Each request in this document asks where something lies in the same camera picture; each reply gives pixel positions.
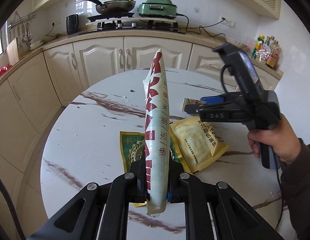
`brown sleeve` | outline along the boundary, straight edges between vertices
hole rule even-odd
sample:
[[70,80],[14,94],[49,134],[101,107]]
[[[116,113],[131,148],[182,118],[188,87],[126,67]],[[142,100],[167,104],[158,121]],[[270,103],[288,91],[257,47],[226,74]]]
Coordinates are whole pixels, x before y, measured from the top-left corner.
[[282,195],[287,202],[290,218],[299,240],[310,239],[310,144],[302,139],[296,160],[282,168]]

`black kettle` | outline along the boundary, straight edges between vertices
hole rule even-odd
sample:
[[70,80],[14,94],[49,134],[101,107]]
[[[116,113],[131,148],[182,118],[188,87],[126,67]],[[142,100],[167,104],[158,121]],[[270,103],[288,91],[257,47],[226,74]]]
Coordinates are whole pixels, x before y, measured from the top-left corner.
[[78,14],[72,14],[66,17],[66,31],[67,34],[73,34],[78,32],[79,16]]

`wooden cutting board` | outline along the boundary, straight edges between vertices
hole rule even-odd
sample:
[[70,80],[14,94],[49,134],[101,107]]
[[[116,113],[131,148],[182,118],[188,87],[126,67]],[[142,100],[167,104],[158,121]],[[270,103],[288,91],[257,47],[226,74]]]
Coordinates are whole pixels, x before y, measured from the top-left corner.
[[11,43],[7,46],[7,56],[8,62],[10,65],[15,65],[19,61],[19,50],[17,38],[15,38]]

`blue clip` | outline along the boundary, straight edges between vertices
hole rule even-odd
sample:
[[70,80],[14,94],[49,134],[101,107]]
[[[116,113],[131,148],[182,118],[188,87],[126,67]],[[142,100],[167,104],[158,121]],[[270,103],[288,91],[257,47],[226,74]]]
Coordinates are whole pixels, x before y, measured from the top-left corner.
[[224,98],[220,96],[212,96],[212,97],[202,97],[201,101],[205,102],[208,105],[218,104],[224,102]]

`human hand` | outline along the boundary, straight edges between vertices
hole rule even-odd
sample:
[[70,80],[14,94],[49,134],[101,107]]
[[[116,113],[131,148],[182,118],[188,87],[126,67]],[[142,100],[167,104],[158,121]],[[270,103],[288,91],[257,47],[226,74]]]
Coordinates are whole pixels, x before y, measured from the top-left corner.
[[274,130],[251,130],[247,138],[256,158],[260,155],[260,149],[254,144],[255,142],[272,146],[276,155],[280,157],[280,161],[286,164],[294,162],[301,151],[300,140],[283,114]]

